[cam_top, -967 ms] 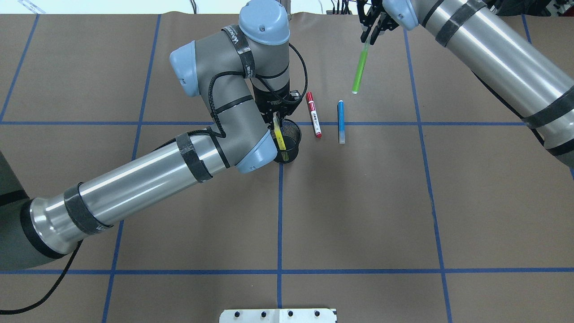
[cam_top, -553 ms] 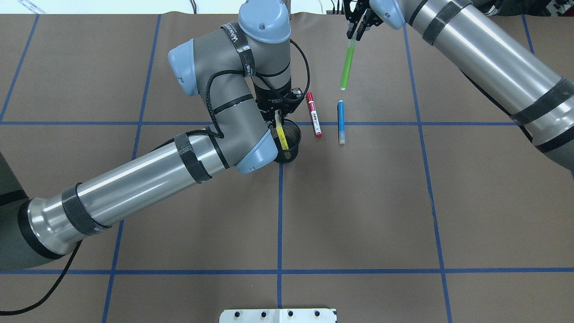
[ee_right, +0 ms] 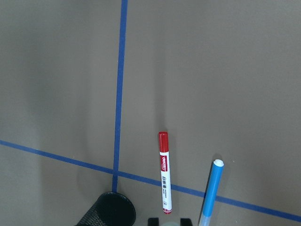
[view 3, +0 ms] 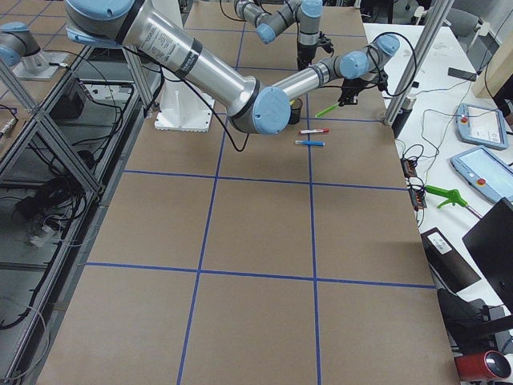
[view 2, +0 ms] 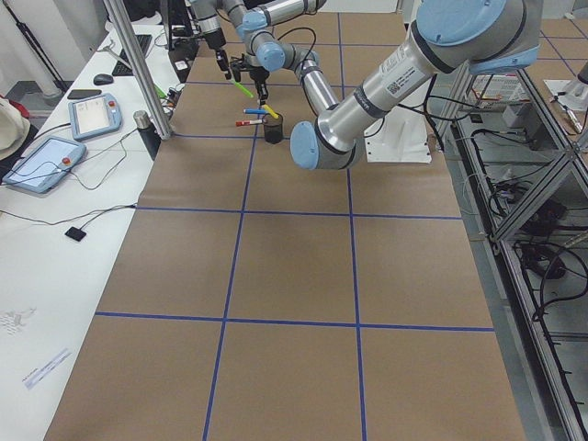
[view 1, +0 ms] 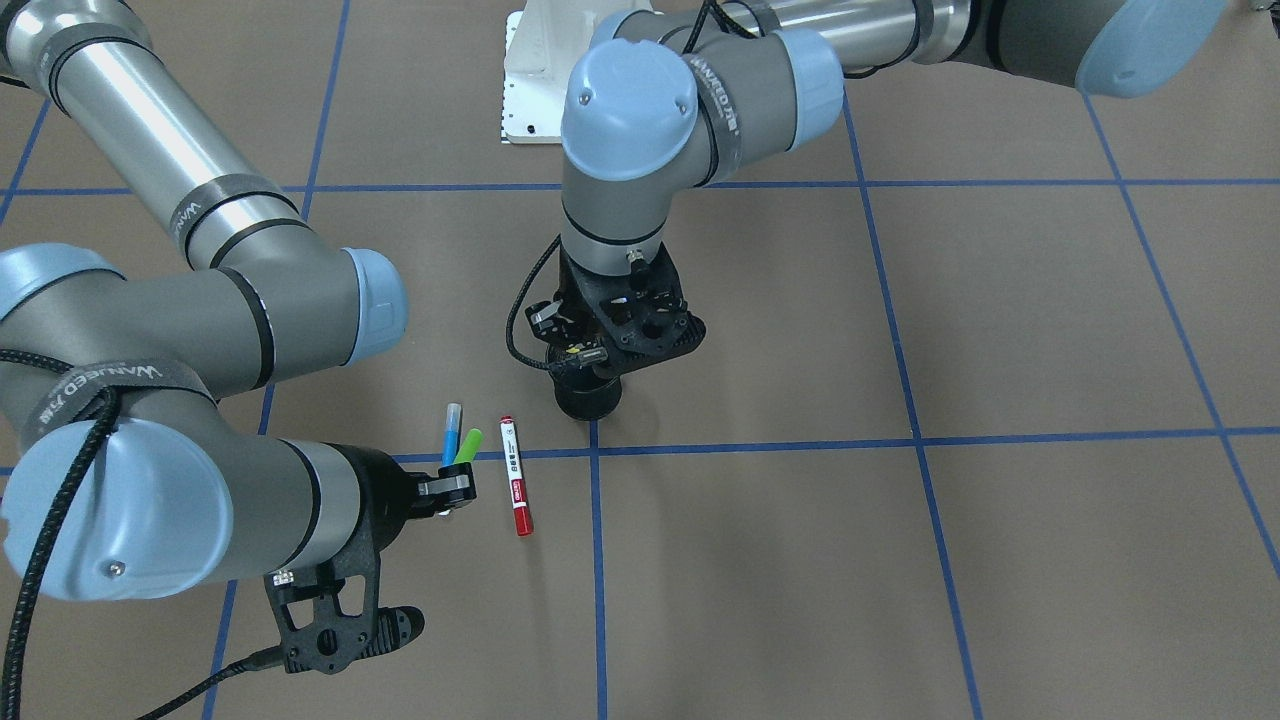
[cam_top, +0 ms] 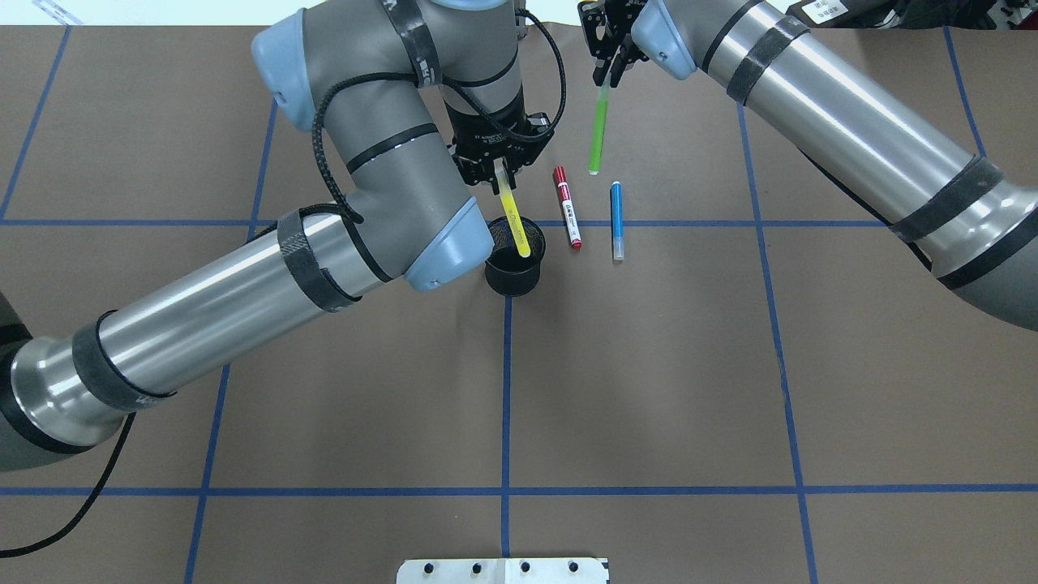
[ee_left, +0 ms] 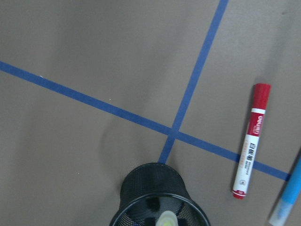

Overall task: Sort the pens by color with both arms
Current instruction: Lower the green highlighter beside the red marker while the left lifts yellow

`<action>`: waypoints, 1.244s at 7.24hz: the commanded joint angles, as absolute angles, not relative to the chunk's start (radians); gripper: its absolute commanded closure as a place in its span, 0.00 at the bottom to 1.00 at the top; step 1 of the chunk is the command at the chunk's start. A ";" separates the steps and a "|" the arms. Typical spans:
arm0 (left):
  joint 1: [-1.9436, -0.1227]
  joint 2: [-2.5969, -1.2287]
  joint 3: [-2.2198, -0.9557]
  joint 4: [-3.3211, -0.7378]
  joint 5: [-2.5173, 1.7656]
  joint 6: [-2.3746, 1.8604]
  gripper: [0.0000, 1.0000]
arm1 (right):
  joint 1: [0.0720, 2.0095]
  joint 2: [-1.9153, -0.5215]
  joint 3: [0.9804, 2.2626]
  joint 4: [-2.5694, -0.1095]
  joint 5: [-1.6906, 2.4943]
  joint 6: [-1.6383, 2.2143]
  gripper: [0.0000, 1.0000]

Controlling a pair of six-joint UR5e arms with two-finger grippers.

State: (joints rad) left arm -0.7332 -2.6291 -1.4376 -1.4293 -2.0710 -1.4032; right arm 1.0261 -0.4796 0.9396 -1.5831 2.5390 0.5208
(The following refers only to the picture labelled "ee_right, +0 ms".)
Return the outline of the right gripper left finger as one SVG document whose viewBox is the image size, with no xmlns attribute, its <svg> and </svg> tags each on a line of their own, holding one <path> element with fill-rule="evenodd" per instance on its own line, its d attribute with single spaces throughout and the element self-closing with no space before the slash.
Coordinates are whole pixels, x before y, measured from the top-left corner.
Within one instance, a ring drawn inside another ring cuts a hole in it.
<svg viewBox="0 0 301 226">
<path fill-rule="evenodd" d="M 147 226 L 159 226 L 159 218 L 148 218 Z"/>
</svg>

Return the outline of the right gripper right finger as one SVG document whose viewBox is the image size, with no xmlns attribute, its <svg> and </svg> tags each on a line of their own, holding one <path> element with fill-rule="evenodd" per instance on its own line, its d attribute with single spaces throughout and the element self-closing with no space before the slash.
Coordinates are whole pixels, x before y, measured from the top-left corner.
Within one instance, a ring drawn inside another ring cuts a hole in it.
<svg viewBox="0 0 301 226">
<path fill-rule="evenodd" d="M 192 226 L 192 221 L 190 218 L 181 218 L 180 226 Z"/>
</svg>

